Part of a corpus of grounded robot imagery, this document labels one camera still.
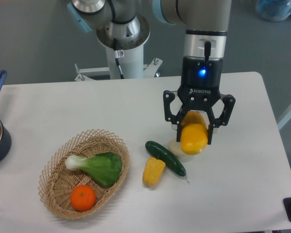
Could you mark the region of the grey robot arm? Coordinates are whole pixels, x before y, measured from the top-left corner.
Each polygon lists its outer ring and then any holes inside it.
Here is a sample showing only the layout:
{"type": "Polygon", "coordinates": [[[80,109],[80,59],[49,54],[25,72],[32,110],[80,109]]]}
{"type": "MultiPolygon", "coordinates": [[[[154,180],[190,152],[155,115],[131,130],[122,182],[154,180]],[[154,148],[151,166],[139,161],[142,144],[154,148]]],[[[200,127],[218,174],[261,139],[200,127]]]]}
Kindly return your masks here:
{"type": "MultiPolygon", "coordinates": [[[[182,74],[177,91],[164,91],[165,120],[180,140],[189,111],[205,112],[207,137],[228,124],[235,98],[220,92],[231,1],[152,0],[153,14],[170,25],[186,26],[182,74]]],[[[133,0],[71,0],[67,9],[84,31],[94,31],[107,54],[112,79],[144,76],[144,44],[150,36],[148,21],[133,0]]]]}

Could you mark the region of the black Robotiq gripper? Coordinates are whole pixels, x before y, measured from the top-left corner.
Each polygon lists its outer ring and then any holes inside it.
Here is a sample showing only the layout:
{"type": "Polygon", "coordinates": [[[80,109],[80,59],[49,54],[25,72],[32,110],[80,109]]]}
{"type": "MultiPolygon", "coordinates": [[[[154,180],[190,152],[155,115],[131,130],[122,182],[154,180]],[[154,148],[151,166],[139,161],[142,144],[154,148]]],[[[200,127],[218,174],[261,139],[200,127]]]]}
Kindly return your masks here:
{"type": "Polygon", "coordinates": [[[177,131],[176,141],[180,142],[182,122],[190,110],[207,113],[208,145],[212,143],[214,129],[226,126],[231,117],[235,98],[232,95],[220,94],[219,86],[223,60],[204,61],[197,57],[185,56],[182,62],[182,75],[178,92],[165,90],[163,92],[164,118],[177,131]],[[182,102],[176,114],[173,113],[172,102],[179,97],[182,102]],[[215,117],[212,107],[220,100],[223,110],[218,118],[215,117]]]}

